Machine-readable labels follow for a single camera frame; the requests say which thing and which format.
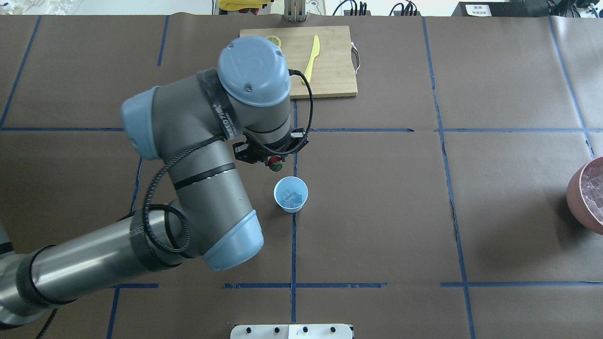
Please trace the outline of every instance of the cutting board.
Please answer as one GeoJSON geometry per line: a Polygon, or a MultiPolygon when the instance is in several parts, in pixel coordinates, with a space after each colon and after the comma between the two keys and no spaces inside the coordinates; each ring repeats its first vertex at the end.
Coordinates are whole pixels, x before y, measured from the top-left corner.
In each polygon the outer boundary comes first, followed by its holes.
{"type": "MultiPolygon", "coordinates": [[[[241,30],[243,36],[277,36],[287,66],[304,72],[310,59],[314,36],[320,39],[320,55],[314,59],[310,87],[315,98],[355,97],[358,94],[352,64],[349,26],[262,28],[241,30]]],[[[307,98],[308,90],[300,77],[291,77],[291,98],[307,98]]]]}

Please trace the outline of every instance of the yellow knife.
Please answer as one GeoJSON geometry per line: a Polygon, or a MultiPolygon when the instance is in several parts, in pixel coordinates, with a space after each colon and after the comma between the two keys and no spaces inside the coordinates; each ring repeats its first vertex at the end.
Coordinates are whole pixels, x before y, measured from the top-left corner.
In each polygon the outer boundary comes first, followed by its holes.
{"type": "Polygon", "coordinates": [[[314,36],[314,43],[312,44],[312,52],[310,52],[310,60],[308,60],[308,65],[306,67],[306,71],[303,75],[308,80],[308,83],[312,80],[312,67],[314,66],[314,58],[318,57],[320,54],[320,40],[318,36],[314,36]]]}

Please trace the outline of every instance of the white sign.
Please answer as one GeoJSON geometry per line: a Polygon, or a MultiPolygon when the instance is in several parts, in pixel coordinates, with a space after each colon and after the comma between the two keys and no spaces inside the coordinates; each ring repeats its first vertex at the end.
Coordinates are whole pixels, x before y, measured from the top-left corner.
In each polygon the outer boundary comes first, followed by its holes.
{"type": "Polygon", "coordinates": [[[492,16],[488,5],[465,5],[465,8],[471,16],[492,16]]]}

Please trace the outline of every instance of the strawberry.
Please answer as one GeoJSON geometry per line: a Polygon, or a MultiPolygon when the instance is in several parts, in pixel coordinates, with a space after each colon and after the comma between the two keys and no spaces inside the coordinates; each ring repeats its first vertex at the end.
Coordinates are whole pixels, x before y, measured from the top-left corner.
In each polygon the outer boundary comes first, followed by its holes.
{"type": "Polygon", "coordinates": [[[274,172],[282,170],[284,166],[285,163],[279,156],[271,156],[270,159],[268,159],[268,167],[274,172]]]}

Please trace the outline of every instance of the paper cup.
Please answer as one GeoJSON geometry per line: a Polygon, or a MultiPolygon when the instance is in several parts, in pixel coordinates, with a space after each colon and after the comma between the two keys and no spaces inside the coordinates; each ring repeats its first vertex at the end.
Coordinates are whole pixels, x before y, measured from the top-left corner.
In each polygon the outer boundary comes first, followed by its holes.
{"type": "Polygon", "coordinates": [[[302,209],[308,199],[308,187],[298,177],[284,177],[274,187],[274,200],[287,213],[295,213],[302,209]],[[288,198],[290,194],[301,195],[300,201],[289,203],[283,197],[288,198]]]}

